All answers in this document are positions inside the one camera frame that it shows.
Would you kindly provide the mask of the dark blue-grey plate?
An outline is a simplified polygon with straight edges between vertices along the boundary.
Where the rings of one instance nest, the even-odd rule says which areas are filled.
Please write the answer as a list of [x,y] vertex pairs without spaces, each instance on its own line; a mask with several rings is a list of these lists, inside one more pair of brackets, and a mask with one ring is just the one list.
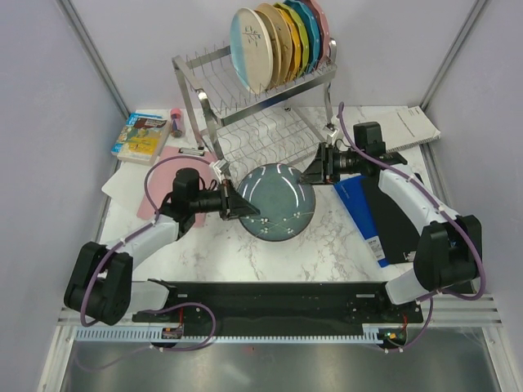
[[283,242],[298,236],[315,213],[312,185],[299,182],[301,172],[283,163],[269,163],[250,171],[239,183],[240,195],[259,212],[239,219],[254,237]]

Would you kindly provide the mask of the beige bird plate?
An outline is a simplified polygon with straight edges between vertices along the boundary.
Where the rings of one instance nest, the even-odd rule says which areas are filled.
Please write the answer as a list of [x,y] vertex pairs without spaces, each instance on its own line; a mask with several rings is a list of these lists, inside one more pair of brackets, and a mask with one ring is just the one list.
[[272,19],[272,21],[277,29],[277,34],[278,34],[279,44],[280,44],[280,49],[281,49],[281,70],[279,73],[278,86],[281,86],[286,83],[286,77],[287,77],[288,68],[290,65],[290,57],[291,57],[290,33],[288,31],[287,25],[284,22],[284,18],[282,17],[282,15],[278,12],[278,10],[274,6],[264,2],[257,6],[257,8],[259,8],[259,7],[269,15],[269,17]]
[[270,38],[270,45],[272,50],[272,59],[273,59],[273,69],[271,80],[269,84],[269,89],[278,86],[279,73],[281,70],[281,49],[279,44],[279,38],[277,34],[277,29],[269,17],[269,15],[263,11],[260,7],[255,10],[255,12],[261,17],[264,25],[266,26],[267,32]]

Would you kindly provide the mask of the cream and blue plate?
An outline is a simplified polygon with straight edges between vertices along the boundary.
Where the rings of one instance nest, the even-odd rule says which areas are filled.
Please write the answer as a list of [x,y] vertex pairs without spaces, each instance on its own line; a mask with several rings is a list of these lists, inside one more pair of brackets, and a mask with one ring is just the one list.
[[250,8],[240,8],[230,24],[230,55],[245,88],[256,95],[269,87],[273,73],[270,35],[262,18]]

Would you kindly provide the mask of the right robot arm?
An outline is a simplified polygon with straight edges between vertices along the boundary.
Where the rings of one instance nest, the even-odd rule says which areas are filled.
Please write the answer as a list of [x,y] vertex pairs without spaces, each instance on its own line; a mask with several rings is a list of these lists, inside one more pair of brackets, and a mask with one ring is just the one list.
[[375,177],[378,188],[406,215],[418,231],[413,267],[385,285],[386,294],[374,301],[375,314],[393,321],[404,304],[425,301],[452,286],[479,279],[477,293],[460,299],[476,301],[485,292],[485,269],[481,259],[481,223],[474,216],[461,216],[440,201],[416,176],[398,152],[386,151],[377,122],[356,124],[345,135],[349,147],[321,142],[315,156],[301,174],[308,185],[334,185],[343,175]]

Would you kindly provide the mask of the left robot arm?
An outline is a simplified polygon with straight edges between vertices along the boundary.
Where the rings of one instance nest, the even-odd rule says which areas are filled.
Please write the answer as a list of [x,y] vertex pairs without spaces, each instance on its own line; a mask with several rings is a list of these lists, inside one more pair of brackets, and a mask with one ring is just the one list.
[[230,180],[222,180],[215,189],[201,189],[196,169],[178,170],[172,191],[152,221],[112,245],[89,242],[81,247],[65,290],[65,306],[79,312],[84,327],[99,322],[116,324],[131,304],[134,267],[181,239],[199,213],[210,212],[218,213],[224,221],[260,213]]

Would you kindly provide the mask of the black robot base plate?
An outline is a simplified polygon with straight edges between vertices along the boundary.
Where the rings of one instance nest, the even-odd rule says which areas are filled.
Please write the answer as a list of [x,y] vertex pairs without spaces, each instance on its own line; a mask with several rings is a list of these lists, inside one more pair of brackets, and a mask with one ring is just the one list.
[[362,325],[422,323],[419,305],[393,305],[384,283],[167,282],[165,314],[134,322],[182,323],[190,332],[282,335],[359,332]]

